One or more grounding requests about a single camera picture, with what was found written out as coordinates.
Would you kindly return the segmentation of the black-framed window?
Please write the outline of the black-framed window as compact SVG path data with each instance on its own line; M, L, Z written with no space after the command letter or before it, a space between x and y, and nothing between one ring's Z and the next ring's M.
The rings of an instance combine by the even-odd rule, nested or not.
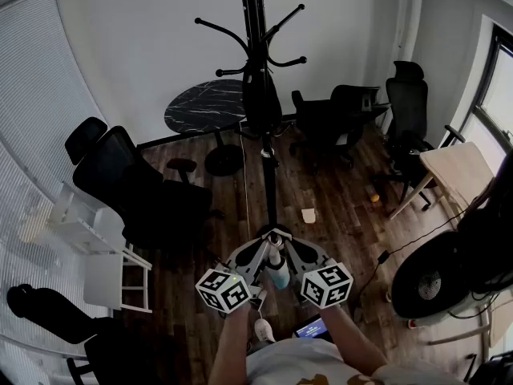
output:
M496 24L472 114L505 153L513 150L513 34Z

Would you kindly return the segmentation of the person's right forearm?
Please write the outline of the person's right forearm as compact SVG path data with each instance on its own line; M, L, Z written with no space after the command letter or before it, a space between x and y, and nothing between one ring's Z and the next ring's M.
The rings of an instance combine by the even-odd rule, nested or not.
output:
M319 315L347 365L363 375L371 376L377 369L388 364L385 355L340 306L320 309Z

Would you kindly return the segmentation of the black umbrella with white handle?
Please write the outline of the black umbrella with white handle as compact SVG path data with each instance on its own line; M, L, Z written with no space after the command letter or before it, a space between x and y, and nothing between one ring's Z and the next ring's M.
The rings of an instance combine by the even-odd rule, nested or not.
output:
M269 73L263 68L252 69L244 73L243 104L250 129L262 140L261 160L265 180L266 207L269 223L264 227L276 227L277 224L277 191L276 167L277 160L272 148L273 113L279 113L279 101L276 91L269 82ZM283 237L278 234L276 240L270 242L266 268L275 287L284 289L289 284L289 269L286 260L281 256Z

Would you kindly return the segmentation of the black coat rack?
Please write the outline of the black coat rack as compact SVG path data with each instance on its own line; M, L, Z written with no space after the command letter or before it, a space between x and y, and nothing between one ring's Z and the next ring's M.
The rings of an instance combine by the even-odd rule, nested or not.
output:
M232 38L234 38L244 49L245 54L247 55L247 60L245 65L240 69L233 69L233 70L223 70L218 69L216 70L216 76L223 77L226 75L243 75L242 80L242 102L243 102L243 82L244 82L244 73L246 71L250 71L252 69L265 69L269 73L269 82L273 85L272 89L276 91L275 84L273 82L273 78L271 76L271 71L269 70L269 65L273 65L275 67L291 67L295 66L297 64L304 64L307 62L307 58L305 56L301 56L297 59L279 63L275 60L273 60L269 54L269 45L272 42L273 37L277 32L290 20L292 17L294 17L298 12L302 11L305 6L300 4L295 8L290 14L285 16L278 24L272 26L271 28L266 27L266 21L265 21L265 5L264 0L241 0L242 7L244 11L244 24L245 24L245 30L246 30L246 39L247 41L244 42L238 35L233 33L232 31L223 28L222 26L218 26L214 23L207 22L201 18L196 18L195 23L200 24L206 27L209 27L213 30L217 30L221 33L224 33ZM278 130L278 128L281 126L282 123L282 110L277 113L273 113L273 130L272 130L272 136L277 137L281 134L281 132ZM252 132L252 135L247 135L243 132L240 133L241 136L244 138L247 138L249 140L261 140L260 138L256 137L256 135ZM289 230L283 226L279 225L279 229L288 232Z

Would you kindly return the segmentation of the white shelf unit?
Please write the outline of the white shelf unit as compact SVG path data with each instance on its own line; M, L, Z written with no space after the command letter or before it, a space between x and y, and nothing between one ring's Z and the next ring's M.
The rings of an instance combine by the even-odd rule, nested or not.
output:
M150 314L148 274L152 264L122 235L119 214L63 182L48 218L68 244L85 254L83 299L112 310Z

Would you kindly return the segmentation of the large black office chair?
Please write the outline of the large black office chair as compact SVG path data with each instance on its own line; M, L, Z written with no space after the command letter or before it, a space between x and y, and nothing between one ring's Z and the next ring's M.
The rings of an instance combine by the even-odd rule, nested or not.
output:
M70 134L65 149L76 167L74 185L113 209L123 221L123 236L139 249L187 248L208 219L224 218L211 207L212 192L190 183L195 161L170 160L168 167L180 179L166 180L121 126L108 128L89 117Z

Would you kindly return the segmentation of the black mesh chair with headrest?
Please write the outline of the black mesh chair with headrest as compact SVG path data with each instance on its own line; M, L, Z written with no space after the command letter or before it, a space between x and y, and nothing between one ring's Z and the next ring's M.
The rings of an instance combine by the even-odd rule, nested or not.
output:
M425 141L427 132L428 86L422 68L414 62L396 60L395 76L386 80L386 93L393 120L387 132L386 149L390 156L391 174L376 174L377 184L388 180L403 184L399 205L406 206L406 192L412 188L433 188L434 180L424 181L428 174L420 154L434 147Z

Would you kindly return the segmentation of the person's left forearm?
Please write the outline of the person's left forearm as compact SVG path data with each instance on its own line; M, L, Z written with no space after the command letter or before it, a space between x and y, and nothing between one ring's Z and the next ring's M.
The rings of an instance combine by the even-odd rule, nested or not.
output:
M243 305L224 320L208 385L246 385L246 354L250 306Z

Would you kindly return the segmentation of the black padded chair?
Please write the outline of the black padded chair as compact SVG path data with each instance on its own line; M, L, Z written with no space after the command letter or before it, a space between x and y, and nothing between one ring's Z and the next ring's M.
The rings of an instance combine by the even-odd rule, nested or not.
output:
M28 284L7 291L7 303L19 318L25 318L70 344L84 344L87 364L78 366L72 357L67 366L75 385L85 385L92 373L99 385L135 385L130 368L125 329L113 318L92 318L59 292L35 289Z

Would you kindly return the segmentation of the black round fan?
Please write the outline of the black round fan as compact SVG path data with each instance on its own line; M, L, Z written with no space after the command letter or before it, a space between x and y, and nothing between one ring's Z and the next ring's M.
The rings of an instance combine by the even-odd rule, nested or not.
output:
M400 265L389 294L394 313L419 326L429 326L450 316L485 306L495 292L471 291L460 258L462 238L446 231L418 247Z

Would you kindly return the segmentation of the black low-back office chair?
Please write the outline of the black low-back office chair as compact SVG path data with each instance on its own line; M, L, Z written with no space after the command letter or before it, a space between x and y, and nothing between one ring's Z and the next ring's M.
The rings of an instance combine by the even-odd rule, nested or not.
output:
M388 111L388 103L378 102L379 87L336 86L328 99L305 100L292 92L296 126L305 136L289 146L293 156L298 148L315 151L318 156L337 154L353 167L349 150L361 139L363 128Z

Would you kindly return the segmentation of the person's white shirt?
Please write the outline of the person's white shirt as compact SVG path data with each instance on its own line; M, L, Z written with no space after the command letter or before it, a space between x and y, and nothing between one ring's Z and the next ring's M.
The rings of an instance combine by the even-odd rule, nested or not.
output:
M248 385L466 385L420 360L385 365L371 375L343 361L337 348L322 339L291 338L247 357Z

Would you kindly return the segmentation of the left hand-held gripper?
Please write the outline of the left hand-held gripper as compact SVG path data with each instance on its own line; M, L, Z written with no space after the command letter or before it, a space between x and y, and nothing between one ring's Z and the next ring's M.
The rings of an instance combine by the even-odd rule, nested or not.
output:
M271 238L276 240L276 227L262 227L260 237L235 251L214 269L208 269L196 283L195 288L205 304L221 313L231 314L245 303L250 302L260 310L266 297L259 276L265 269Z

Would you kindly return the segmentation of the light wooden desk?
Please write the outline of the light wooden desk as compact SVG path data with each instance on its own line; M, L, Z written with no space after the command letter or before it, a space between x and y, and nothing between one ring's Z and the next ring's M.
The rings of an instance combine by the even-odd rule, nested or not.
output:
M463 218L463 214L469 210L471 202L494 178L494 173L482 153L472 142L423 152L419 158L426 169L426 175L406 194L404 201L390 214L389 219L394 219L402 212L431 181L438 186L442 194L442 203L449 209L448 218L426 235L392 249L391 254L418 242L428 241L440 232L454 228Z

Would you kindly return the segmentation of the round black marble table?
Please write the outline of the round black marble table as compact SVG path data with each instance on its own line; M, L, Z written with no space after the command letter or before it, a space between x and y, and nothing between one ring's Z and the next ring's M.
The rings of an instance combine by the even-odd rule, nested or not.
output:
M212 132L217 146L205 157L206 171L213 176L231 176L244 167L242 147L226 144L221 132L238 127L245 118L242 82L216 79L182 92L167 106L164 122L179 134Z

